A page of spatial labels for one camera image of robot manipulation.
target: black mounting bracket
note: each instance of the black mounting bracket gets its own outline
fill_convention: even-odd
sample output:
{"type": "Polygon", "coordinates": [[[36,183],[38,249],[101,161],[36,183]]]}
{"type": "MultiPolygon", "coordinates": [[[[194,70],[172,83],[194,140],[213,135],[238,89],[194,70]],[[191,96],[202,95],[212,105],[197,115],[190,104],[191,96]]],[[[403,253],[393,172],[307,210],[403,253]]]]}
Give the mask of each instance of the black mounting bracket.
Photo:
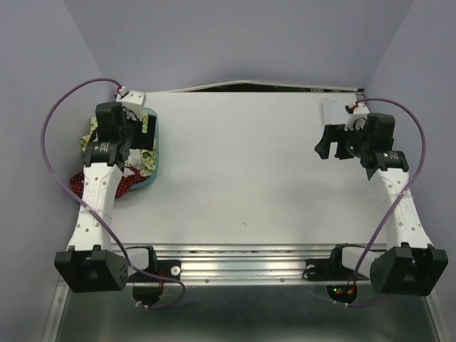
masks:
{"type": "MultiPolygon", "coordinates": [[[[156,276],[163,276],[165,278],[180,280],[180,272],[182,266],[182,262],[180,260],[158,260],[157,254],[155,253],[153,247],[143,248],[148,251],[149,257],[149,266],[144,269],[144,271],[156,276]],[[172,269],[178,269],[179,273],[176,274],[172,271],[172,269]]],[[[164,286],[162,282],[154,281],[153,279],[148,278],[140,273],[136,272],[129,276],[128,282],[135,284],[160,284],[159,286],[135,286],[133,284],[133,299],[136,302],[141,302],[142,304],[152,306],[160,300],[163,294],[164,286]]]]}
{"type": "MultiPolygon", "coordinates": [[[[349,281],[354,280],[354,272],[342,266],[342,249],[347,246],[337,244],[327,259],[307,259],[303,278],[308,281],[349,281]]],[[[358,280],[367,280],[358,275],[358,280]]]]}

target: white table surface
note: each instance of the white table surface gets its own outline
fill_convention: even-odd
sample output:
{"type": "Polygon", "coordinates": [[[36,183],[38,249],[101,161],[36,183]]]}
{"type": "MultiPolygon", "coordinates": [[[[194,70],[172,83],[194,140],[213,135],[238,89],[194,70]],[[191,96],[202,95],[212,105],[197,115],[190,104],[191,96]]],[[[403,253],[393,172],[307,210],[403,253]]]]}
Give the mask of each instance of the white table surface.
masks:
{"type": "Polygon", "coordinates": [[[379,202],[357,159],[314,152],[323,98],[354,94],[148,93],[158,176],[116,200],[116,234],[128,244],[366,243],[379,202]]]}

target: red polka dot cloth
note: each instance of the red polka dot cloth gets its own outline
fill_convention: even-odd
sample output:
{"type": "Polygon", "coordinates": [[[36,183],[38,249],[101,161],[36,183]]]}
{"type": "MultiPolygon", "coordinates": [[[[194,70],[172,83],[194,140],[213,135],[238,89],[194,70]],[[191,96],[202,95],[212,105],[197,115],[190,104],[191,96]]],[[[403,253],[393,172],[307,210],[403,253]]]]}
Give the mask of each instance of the red polka dot cloth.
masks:
{"type": "MultiPolygon", "coordinates": [[[[123,196],[132,185],[144,182],[149,177],[143,177],[140,174],[140,171],[135,169],[134,167],[127,166],[130,170],[132,170],[135,174],[130,176],[122,176],[122,179],[117,186],[117,192],[115,193],[115,198],[119,198],[123,196]]],[[[74,175],[70,179],[70,187],[73,192],[79,197],[83,198],[84,192],[84,173],[83,171],[79,172],[77,175],[74,175]]]]}

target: lavender wall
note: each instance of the lavender wall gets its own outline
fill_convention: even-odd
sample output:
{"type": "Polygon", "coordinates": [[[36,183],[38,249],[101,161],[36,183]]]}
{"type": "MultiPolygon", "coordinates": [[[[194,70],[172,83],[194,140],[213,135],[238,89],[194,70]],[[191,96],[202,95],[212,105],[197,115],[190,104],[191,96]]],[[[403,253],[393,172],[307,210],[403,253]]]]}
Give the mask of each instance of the lavender wall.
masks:
{"type": "MultiPolygon", "coordinates": [[[[366,90],[368,97],[383,96],[410,106],[424,126],[427,159],[413,194],[431,240],[449,254],[450,264],[438,284],[448,323],[456,317],[455,17],[454,0],[415,0],[366,90]]],[[[420,138],[413,122],[389,105],[369,106],[397,115],[397,147],[416,167],[420,138]]],[[[449,327],[456,337],[456,326],[449,327]]]]}
{"type": "Polygon", "coordinates": [[[106,76],[365,87],[412,0],[64,0],[106,76]]]}
{"type": "MultiPolygon", "coordinates": [[[[1,1],[0,46],[0,341],[40,341],[53,256],[77,215],[41,160],[41,125],[60,94],[100,71],[61,0],[1,1]]],[[[50,124],[48,152],[64,179],[81,168],[78,137],[106,94],[81,90],[50,124]]]]}

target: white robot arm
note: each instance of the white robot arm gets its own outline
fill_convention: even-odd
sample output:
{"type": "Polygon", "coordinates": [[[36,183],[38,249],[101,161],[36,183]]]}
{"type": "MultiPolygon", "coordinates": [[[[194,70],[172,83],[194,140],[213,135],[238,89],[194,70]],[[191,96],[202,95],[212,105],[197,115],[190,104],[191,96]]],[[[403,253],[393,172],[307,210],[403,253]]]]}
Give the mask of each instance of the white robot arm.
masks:
{"type": "MultiPolygon", "coordinates": [[[[427,296],[447,266],[446,252],[434,248],[410,190],[403,192],[409,178],[408,164],[401,151],[393,150],[394,117],[370,114],[364,107],[357,109],[347,125],[326,125],[315,151],[321,159],[328,159],[333,142],[338,143],[338,159],[358,157],[379,196],[383,214],[403,195],[385,223],[387,251],[369,251],[358,270],[358,278],[369,279],[378,293],[427,296]]],[[[338,244],[329,259],[307,260],[303,276],[309,281],[353,280],[352,270],[362,253],[363,248],[338,244]]],[[[350,302],[346,301],[350,299],[346,292],[339,292],[340,301],[350,302]]]]}
{"type": "MultiPolygon", "coordinates": [[[[145,93],[119,93],[117,102],[97,105],[97,139],[90,138],[83,155],[83,200],[108,224],[130,149],[152,150],[156,124],[154,115],[143,115],[145,93]]],[[[121,290],[128,280],[126,260],[111,252],[109,234],[82,206],[67,250],[56,253],[54,265],[73,292],[121,290]]]]}

